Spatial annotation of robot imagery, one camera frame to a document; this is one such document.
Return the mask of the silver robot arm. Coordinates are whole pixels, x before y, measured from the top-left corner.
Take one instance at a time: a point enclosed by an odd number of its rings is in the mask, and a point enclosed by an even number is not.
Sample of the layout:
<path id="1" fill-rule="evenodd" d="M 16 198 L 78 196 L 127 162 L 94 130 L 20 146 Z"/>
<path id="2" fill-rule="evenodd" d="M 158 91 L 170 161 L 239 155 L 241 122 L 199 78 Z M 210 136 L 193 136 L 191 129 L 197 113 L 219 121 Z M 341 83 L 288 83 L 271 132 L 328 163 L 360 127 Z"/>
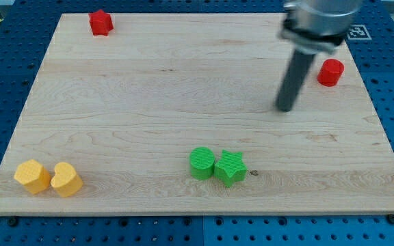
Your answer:
<path id="1" fill-rule="evenodd" d="M 307 55 L 334 53 L 342 43 L 362 0 L 288 0 L 280 38 Z"/>

